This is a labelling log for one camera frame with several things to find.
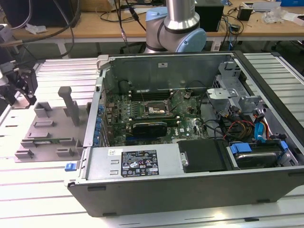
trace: computer tower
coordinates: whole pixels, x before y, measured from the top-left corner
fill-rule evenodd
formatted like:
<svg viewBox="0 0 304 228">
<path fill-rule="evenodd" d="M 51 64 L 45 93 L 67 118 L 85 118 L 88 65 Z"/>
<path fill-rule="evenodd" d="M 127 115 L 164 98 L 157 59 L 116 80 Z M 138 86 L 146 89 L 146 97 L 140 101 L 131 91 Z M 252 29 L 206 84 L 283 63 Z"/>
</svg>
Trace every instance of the computer tower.
<svg viewBox="0 0 304 228">
<path fill-rule="evenodd" d="M 77 10 L 77 0 L 57 0 L 67 19 L 71 21 Z M 6 18 L 12 27 L 22 24 L 29 15 L 28 0 L 0 0 Z M 53 0 L 32 0 L 33 15 L 29 24 L 47 27 L 64 27 L 67 25 Z"/>
<path fill-rule="evenodd" d="M 217 32 L 223 9 L 220 0 L 196 0 L 195 11 L 200 17 L 200 27 L 206 32 Z"/>
</svg>

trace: motherboard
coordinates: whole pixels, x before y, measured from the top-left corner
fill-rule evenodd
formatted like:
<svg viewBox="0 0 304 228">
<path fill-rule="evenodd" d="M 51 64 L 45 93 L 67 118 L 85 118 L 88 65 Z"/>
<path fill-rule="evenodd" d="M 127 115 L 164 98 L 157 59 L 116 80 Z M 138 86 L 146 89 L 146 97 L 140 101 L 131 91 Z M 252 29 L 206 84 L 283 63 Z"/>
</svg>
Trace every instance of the motherboard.
<svg viewBox="0 0 304 228">
<path fill-rule="evenodd" d="M 110 146 L 176 143 L 208 138 L 198 116 L 199 95 L 175 91 L 161 97 L 107 94 Z"/>
</svg>

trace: power supply label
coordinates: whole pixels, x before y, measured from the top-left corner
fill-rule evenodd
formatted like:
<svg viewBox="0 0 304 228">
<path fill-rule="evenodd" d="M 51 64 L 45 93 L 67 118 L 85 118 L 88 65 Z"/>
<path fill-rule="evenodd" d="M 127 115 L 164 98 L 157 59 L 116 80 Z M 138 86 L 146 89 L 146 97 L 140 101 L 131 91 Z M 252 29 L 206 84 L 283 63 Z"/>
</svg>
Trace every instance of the power supply label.
<svg viewBox="0 0 304 228">
<path fill-rule="evenodd" d="M 156 150 L 122 152 L 121 164 L 123 177 L 159 175 Z"/>
</svg>

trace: blue latch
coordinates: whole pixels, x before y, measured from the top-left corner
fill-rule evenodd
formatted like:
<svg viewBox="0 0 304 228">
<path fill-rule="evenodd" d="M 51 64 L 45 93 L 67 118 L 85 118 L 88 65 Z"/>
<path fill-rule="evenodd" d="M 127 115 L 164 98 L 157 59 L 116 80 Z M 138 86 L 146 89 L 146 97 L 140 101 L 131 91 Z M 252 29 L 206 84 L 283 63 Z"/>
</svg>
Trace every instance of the blue latch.
<svg viewBox="0 0 304 228">
<path fill-rule="evenodd" d="M 94 136 L 95 137 L 98 137 L 100 135 L 100 132 L 99 131 L 94 131 Z"/>
<path fill-rule="evenodd" d="M 101 126 L 100 126 L 100 124 L 97 123 L 97 124 L 95 125 L 95 130 L 96 130 L 96 131 L 100 131 L 100 129 L 101 129 Z"/>
<path fill-rule="evenodd" d="M 101 113 L 104 110 L 104 107 L 100 104 L 98 106 L 98 112 Z"/>
<path fill-rule="evenodd" d="M 264 132 L 264 125 L 261 122 L 256 123 L 256 125 L 255 125 L 255 139 L 262 141 L 262 143 L 265 142 L 265 139 L 263 138 L 263 132 Z"/>
<path fill-rule="evenodd" d="M 99 140 L 97 138 L 94 138 L 93 139 L 93 144 L 94 144 L 94 146 L 98 145 L 99 144 Z"/>
<path fill-rule="evenodd" d="M 97 123 L 97 124 L 101 124 L 101 118 L 100 118 L 100 117 L 97 117 L 97 118 L 96 118 L 96 123 Z"/>
<path fill-rule="evenodd" d="M 248 143 L 235 143 L 232 146 L 230 146 L 231 152 L 233 154 L 235 153 L 247 153 L 251 152 L 251 148 Z"/>
<path fill-rule="evenodd" d="M 288 145 L 285 141 L 281 141 L 281 146 L 285 152 L 288 150 Z"/>
<path fill-rule="evenodd" d="M 76 171 L 77 170 L 76 166 L 77 166 L 76 163 L 71 163 L 70 162 L 70 163 L 66 164 L 65 171 L 66 172 Z"/>
</svg>

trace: slotted metal table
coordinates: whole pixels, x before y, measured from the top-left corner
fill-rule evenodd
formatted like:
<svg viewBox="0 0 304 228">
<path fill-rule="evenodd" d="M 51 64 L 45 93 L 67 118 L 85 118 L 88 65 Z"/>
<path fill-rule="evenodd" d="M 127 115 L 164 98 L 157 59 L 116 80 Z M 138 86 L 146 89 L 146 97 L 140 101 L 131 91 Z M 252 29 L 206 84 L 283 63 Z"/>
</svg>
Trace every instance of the slotted metal table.
<svg viewBox="0 0 304 228">
<path fill-rule="evenodd" d="M 304 124 L 304 82 L 281 57 L 245 54 L 265 81 Z M 35 66 L 38 101 L 64 106 L 57 95 L 60 86 L 72 87 L 78 105 L 91 101 L 99 76 L 95 58 L 47 60 Z M 250 88 L 257 90 L 249 83 Z M 7 107 L 0 117 L 0 227 L 244 227 L 273 228 L 304 226 L 304 186 L 276 203 L 196 209 L 108 218 L 90 217 L 64 185 L 73 172 L 66 161 L 14 163 L 14 153 L 35 113 Z"/>
</svg>

